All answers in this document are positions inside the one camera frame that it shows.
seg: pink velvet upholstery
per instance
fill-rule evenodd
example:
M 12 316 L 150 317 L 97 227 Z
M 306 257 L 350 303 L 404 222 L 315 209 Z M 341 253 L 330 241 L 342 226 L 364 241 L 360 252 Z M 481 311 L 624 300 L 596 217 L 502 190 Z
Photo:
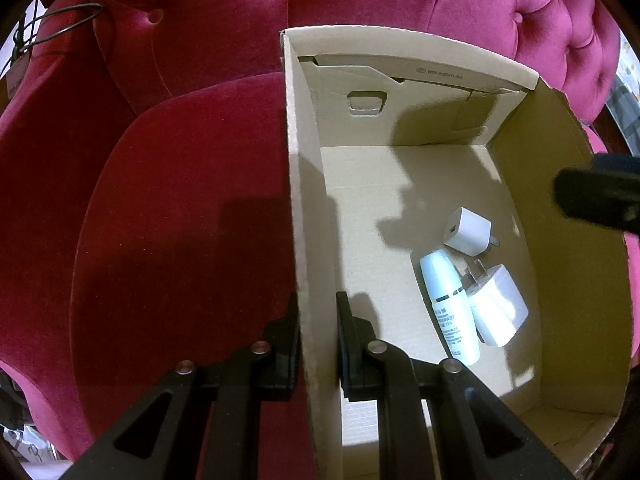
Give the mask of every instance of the pink velvet upholstery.
M 175 362 L 225 358 L 284 311 L 280 30 L 358 23 L 467 41 L 538 70 L 585 121 L 618 54 L 595 0 L 97 1 L 108 12 L 41 47 L 0 118 L 0 365 L 70 458 Z M 265 410 L 263 479 L 312 477 L 296 395 Z M 273 451 L 287 438 L 285 462 Z

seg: cardboard box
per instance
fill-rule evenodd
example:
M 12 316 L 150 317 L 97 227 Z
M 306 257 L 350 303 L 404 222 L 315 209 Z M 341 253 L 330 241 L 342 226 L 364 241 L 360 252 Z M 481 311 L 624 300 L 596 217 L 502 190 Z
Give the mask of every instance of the cardboard box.
M 335 292 L 379 338 L 445 358 L 418 260 L 443 247 L 460 206 L 492 221 L 501 244 L 486 262 L 509 269 L 530 310 L 470 369 L 577 470 L 620 412 L 632 323 L 622 236 L 553 204 L 557 172 L 591 159 L 564 94 L 512 60 L 408 30 L 292 28 L 282 48 L 319 478 L 378 469 L 375 403 L 338 387 Z

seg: sofa button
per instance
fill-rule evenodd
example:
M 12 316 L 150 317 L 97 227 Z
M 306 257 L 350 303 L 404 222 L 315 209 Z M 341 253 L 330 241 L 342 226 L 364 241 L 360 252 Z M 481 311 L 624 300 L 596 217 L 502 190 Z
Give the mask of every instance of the sofa button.
M 164 12 L 162 12 L 162 9 L 154 9 L 151 12 L 148 13 L 148 15 L 146 16 L 146 18 L 151 22 L 151 23 L 157 23 L 160 20 L 162 20 L 162 15 L 164 14 Z

